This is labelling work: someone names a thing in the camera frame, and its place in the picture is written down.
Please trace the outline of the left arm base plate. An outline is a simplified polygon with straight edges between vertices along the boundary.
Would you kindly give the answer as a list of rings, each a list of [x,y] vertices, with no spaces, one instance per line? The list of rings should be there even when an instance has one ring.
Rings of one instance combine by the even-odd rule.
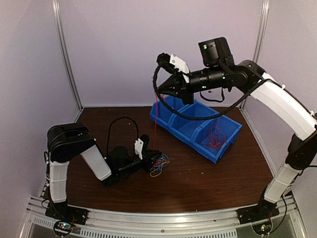
[[[88,210],[71,207],[68,205],[66,207],[49,206],[45,211],[45,215],[56,220],[78,225],[85,225],[88,216]]]

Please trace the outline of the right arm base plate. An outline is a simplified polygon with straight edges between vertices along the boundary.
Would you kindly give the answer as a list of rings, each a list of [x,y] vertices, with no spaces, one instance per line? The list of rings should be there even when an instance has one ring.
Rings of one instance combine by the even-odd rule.
[[[237,210],[237,216],[241,225],[265,220],[271,216],[277,216],[279,214],[279,209],[275,204],[272,206],[257,204]]]

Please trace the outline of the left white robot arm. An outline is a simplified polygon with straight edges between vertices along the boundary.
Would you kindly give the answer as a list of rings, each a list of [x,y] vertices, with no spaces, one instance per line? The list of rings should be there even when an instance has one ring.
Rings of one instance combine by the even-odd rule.
[[[49,184],[49,208],[60,220],[67,220],[73,212],[67,204],[66,182],[70,161],[81,156],[95,177],[105,187],[115,185],[121,178],[154,167],[162,152],[148,148],[149,136],[137,136],[132,153],[124,146],[116,146],[103,155],[96,139],[81,123],[55,125],[47,132],[46,179]]]

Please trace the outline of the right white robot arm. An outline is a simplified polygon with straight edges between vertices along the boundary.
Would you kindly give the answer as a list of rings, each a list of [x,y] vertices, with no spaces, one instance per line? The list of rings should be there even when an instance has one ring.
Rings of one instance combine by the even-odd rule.
[[[170,74],[163,84],[153,84],[158,97],[170,95],[180,98],[184,104],[192,104],[195,93],[215,88],[237,88],[243,93],[243,99],[253,97],[263,103],[294,132],[284,163],[258,203],[238,211],[242,217],[255,215],[264,219],[273,213],[287,188],[316,156],[317,116],[255,62],[244,60],[236,64],[224,37],[200,42],[199,49],[204,68],[198,71],[191,71],[187,63],[176,55],[158,55],[158,69]]]

